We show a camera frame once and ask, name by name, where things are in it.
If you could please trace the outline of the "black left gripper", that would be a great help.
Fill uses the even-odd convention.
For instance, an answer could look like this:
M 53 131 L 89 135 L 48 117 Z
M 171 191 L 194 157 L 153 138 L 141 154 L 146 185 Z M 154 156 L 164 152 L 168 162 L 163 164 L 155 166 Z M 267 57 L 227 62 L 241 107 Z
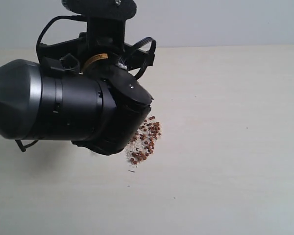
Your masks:
M 137 76 L 142 76 L 147 67 L 153 66 L 154 39 L 145 37 L 133 45 L 125 43 L 125 21 L 71 18 L 72 21 L 86 22 L 86 31 L 81 32 L 76 39 L 53 45 L 42 43 L 45 33 L 58 20 L 50 20 L 37 39 L 36 54 L 39 61 L 43 58 L 61 60 L 71 54 L 79 61 L 79 70 L 84 71 L 96 59 L 110 59 L 112 64 L 126 71 L 137 69 Z

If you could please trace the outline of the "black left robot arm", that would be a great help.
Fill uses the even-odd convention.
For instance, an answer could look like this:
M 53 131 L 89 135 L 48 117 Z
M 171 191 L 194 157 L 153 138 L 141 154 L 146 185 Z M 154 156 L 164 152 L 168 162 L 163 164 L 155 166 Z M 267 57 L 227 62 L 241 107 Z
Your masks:
M 123 21 L 68 16 L 86 22 L 78 38 L 36 43 L 38 62 L 0 66 L 0 135 L 21 151 L 39 141 L 70 141 L 102 155 L 120 153 L 151 111 L 140 84 L 156 41 L 124 42 Z

